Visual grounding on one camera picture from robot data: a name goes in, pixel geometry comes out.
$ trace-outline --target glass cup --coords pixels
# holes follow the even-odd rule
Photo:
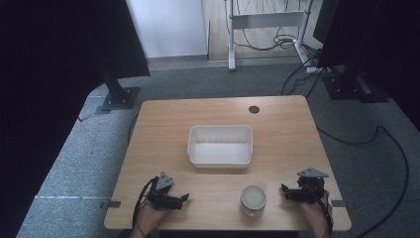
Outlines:
[[[256,185],[247,186],[241,194],[242,210],[250,217],[258,217],[263,213],[266,204],[265,192]]]

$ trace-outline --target white wall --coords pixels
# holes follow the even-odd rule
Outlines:
[[[206,55],[201,0],[126,0],[146,58]]]

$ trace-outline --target cable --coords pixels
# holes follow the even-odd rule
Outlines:
[[[309,62],[310,60],[314,59],[315,57],[311,57],[309,58],[307,61],[305,61],[303,64],[300,65],[299,68],[297,68],[293,73],[290,74],[290,76],[287,78],[287,80],[285,81],[285,83],[283,84],[283,87],[281,88],[280,91],[280,95],[283,95],[283,91],[284,91],[284,87],[286,86],[287,82],[290,80],[290,78],[297,73],[307,62]]]
[[[226,29],[228,31],[228,34],[231,35],[231,32],[229,31],[229,25],[228,25],[228,9],[227,9],[227,5],[226,4],[227,3],[226,3],[226,0],[225,0],[225,21],[226,21]],[[239,2],[238,2],[238,0],[236,1],[236,5],[237,5],[238,14],[241,14],[241,10],[239,8]],[[245,33],[245,29],[242,29],[242,31],[244,33],[245,40],[247,41],[247,45],[245,45],[245,44],[238,44],[236,42],[234,42],[234,44],[237,45],[237,46],[239,46],[239,47],[247,47],[247,48],[251,48],[251,49],[256,50],[256,51],[270,51],[270,50],[272,50],[274,48],[277,48],[277,47],[281,47],[282,49],[292,48],[294,46],[295,40],[297,40],[297,37],[292,36],[292,35],[288,35],[288,34],[279,34],[279,31],[280,30],[281,30],[281,28],[279,28],[277,30],[277,32],[275,34],[275,37],[273,38],[274,45],[272,47],[268,47],[268,48],[254,47],[250,43],[250,41],[248,40],[247,34]]]
[[[308,94],[306,94],[305,98],[308,99],[309,95],[311,95],[311,92],[314,90],[316,83],[318,82],[319,76],[321,76],[321,73],[324,71],[324,68],[321,69],[318,76],[316,77],[314,84],[312,84],[311,89],[309,89]]]
[[[409,182],[409,178],[410,178],[410,171],[409,171],[409,165],[408,165],[407,156],[405,155],[404,150],[402,149],[401,145],[399,145],[398,141],[384,127],[382,127],[382,126],[377,126],[376,127],[376,130],[374,132],[374,135],[369,140],[367,140],[365,142],[349,142],[349,141],[345,141],[345,140],[339,139],[337,137],[331,136],[330,134],[327,134],[325,131],[323,131],[319,127],[317,127],[317,129],[318,129],[318,131],[322,132],[324,135],[326,135],[326,136],[328,136],[328,137],[330,137],[330,138],[332,138],[332,139],[334,139],[334,140],[336,140],[338,142],[341,142],[341,143],[344,143],[344,144],[348,144],[348,145],[353,145],[353,146],[363,146],[363,145],[369,144],[370,142],[372,142],[376,138],[377,133],[378,133],[378,131],[380,129],[380,130],[384,131],[388,135],[388,137],[395,143],[395,145],[398,147],[398,150],[399,150],[399,152],[401,153],[401,155],[402,155],[402,157],[404,159],[404,170],[405,170],[404,187],[402,189],[401,194],[398,197],[397,202],[392,207],[392,209],[385,216],[383,216],[382,219],[380,219],[378,222],[376,222],[375,225],[373,225],[371,228],[369,228],[368,230],[366,230],[365,232],[363,232],[362,234],[360,234],[358,236],[358,238],[359,237],[363,237],[363,236],[369,234],[372,230],[376,229],[380,224],[382,224],[383,222],[385,222],[394,213],[394,211],[396,210],[396,208],[401,203],[401,201],[402,201],[402,199],[403,199],[403,197],[405,195],[405,192],[407,190],[407,186],[408,186],[408,182]]]
[[[318,126],[316,127],[316,129],[318,129],[318,131],[320,131],[322,134],[324,134],[324,135],[326,135],[326,136],[328,136],[328,137],[330,137],[330,138],[332,138],[332,139],[334,139],[338,142],[341,142],[341,143],[344,143],[344,144],[347,144],[347,145],[351,145],[351,146],[364,146],[364,145],[367,145],[367,144],[371,143],[374,140],[374,138],[376,138],[377,133],[379,132],[379,128],[381,128],[381,126],[377,126],[373,136],[365,142],[350,142],[350,141],[345,141],[345,140],[339,139],[335,136],[332,136],[331,134],[328,134],[327,132],[325,132],[324,130],[319,128]]]
[[[330,237],[332,237],[333,234],[333,217],[331,216],[330,212],[328,211],[328,207],[322,202],[322,200],[315,194],[315,192],[309,188],[309,186],[306,184],[304,187],[311,192],[312,196],[315,197],[315,200],[318,202],[318,204],[321,206],[322,211],[324,212],[325,219],[328,223],[328,233],[330,234]]]
[[[306,83],[306,80],[308,80],[314,74],[315,72],[309,73],[304,78],[296,79],[293,83],[293,88],[289,92],[287,92],[285,95],[290,95],[290,93],[292,93],[296,89],[297,86],[304,85]]]
[[[148,183],[146,183],[146,185],[143,187],[142,192],[140,192],[139,199],[136,202],[136,206],[133,212],[133,220],[132,220],[133,229],[137,224],[137,214],[139,213],[139,210],[141,209],[142,200],[143,200],[143,197],[145,196],[146,190],[148,189],[149,185],[156,180],[158,180],[158,177],[150,179]]]
[[[319,55],[322,53],[322,49],[315,50],[314,48],[309,47],[308,45],[302,43],[302,46],[305,48],[305,50],[308,52],[309,55]]]
[[[271,0],[272,9],[274,9],[274,12],[277,12],[277,4],[275,4],[274,0]]]
[[[273,9],[271,9],[271,7],[269,7],[269,4],[268,4],[268,0],[265,0],[265,4],[266,4],[266,7],[269,9],[269,11],[271,12],[271,13],[274,13],[275,11],[273,10]]]
[[[284,0],[284,12],[287,12],[288,0]]]
[[[367,235],[368,233],[370,233],[372,230],[376,229],[376,227],[378,227],[380,224],[382,224],[385,220],[387,220],[394,213],[394,211],[399,206],[399,204],[402,201],[402,198],[405,195],[405,191],[407,190],[408,181],[409,181],[409,177],[410,177],[410,171],[409,171],[409,165],[408,165],[407,156],[405,155],[404,150],[402,149],[401,145],[399,145],[398,141],[395,140],[395,138],[385,128],[383,128],[381,126],[378,126],[378,127],[380,127],[384,132],[386,132],[386,134],[389,136],[389,138],[391,138],[391,140],[398,147],[399,152],[402,154],[402,156],[404,158],[404,169],[405,169],[404,188],[402,189],[402,192],[401,192],[401,194],[400,194],[397,202],[392,207],[392,209],[381,220],[379,220],[374,226],[372,226],[371,228],[369,228],[368,230],[366,230],[364,233],[360,234],[358,236],[358,238],[359,237],[363,237],[363,236]]]
[[[127,144],[130,145],[130,139],[131,139],[131,135],[133,133],[133,126],[134,126],[134,122],[136,121],[136,119],[139,117],[139,114],[137,114],[133,119],[132,122],[130,123],[130,127],[129,127],[129,133],[127,135]]]

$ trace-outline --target white desk leg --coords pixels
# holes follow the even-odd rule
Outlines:
[[[306,9],[304,12],[305,14],[303,15],[303,19],[299,28],[299,38],[294,44],[294,47],[296,48],[296,51],[299,54],[300,60],[302,61],[302,63],[305,62],[305,65],[304,65],[305,67],[311,66],[311,63],[308,61],[308,56],[306,55],[306,53],[303,52],[302,43],[303,43],[303,38],[305,37],[306,26],[308,25],[309,16],[311,15],[312,1],[313,0],[308,1],[308,5],[306,6]]]
[[[234,1],[229,1],[230,6],[230,15],[229,15],[229,70],[234,71],[236,69],[235,66],[235,39],[234,39],[234,27],[233,27],[233,21],[234,21]]]

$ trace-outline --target wooden table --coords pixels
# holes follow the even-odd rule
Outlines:
[[[260,112],[253,114],[251,106]],[[197,169],[187,145],[195,125],[248,125],[254,133],[253,160],[247,169]],[[190,193],[159,229],[173,230],[307,230],[298,207],[279,192],[281,183],[297,188],[299,171],[309,167],[328,174],[325,188],[342,200],[306,99],[302,96],[238,97],[146,101],[133,132],[112,196],[105,226],[131,228],[143,186],[165,171],[173,178],[172,196]],[[267,195],[257,219],[240,209],[242,190],[255,184]],[[334,207],[334,230],[352,224],[345,207]]]

